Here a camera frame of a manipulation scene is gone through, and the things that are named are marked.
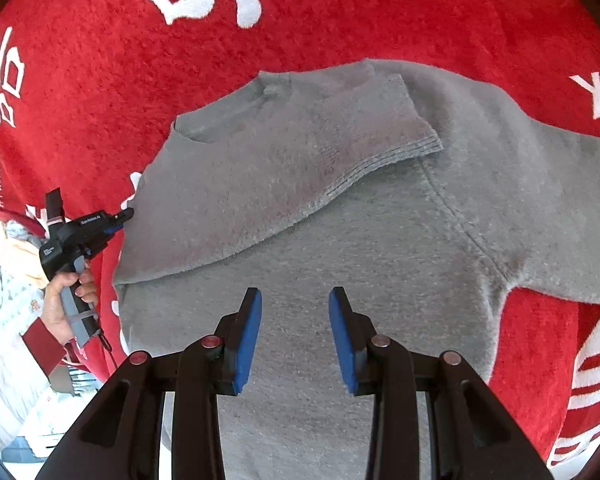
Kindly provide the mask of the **red sleeve left forearm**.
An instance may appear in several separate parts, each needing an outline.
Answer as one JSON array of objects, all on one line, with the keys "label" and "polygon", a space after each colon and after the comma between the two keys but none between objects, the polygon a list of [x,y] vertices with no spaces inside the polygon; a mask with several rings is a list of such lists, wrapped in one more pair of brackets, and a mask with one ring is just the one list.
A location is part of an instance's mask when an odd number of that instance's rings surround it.
[{"label": "red sleeve left forearm", "polygon": [[66,355],[68,341],[55,335],[45,325],[42,318],[34,321],[21,338],[32,358],[46,376],[52,374],[52,371],[58,367]]}]

